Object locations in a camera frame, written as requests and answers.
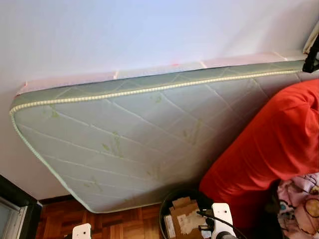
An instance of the mattress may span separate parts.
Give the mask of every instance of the mattress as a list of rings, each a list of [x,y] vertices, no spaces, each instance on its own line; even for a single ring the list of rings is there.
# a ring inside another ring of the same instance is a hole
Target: mattress
[[[303,61],[72,85],[15,97],[24,143],[89,211],[161,202],[196,184],[280,89],[319,74]]]

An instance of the parquet floor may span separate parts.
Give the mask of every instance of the parquet floor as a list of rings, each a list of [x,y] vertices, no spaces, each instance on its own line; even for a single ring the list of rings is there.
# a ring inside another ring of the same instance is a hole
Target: parquet floor
[[[63,239],[76,225],[90,223],[92,239],[161,239],[160,204],[109,214],[93,214],[76,200],[44,205],[36,239]]]

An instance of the red cushion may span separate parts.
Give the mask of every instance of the red cushion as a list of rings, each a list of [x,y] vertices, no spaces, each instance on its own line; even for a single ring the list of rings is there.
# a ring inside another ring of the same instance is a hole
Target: red cushion
[[[252,227],[271,184],[319,172],[319,79],[277,93],[203,177],[199,189]]]

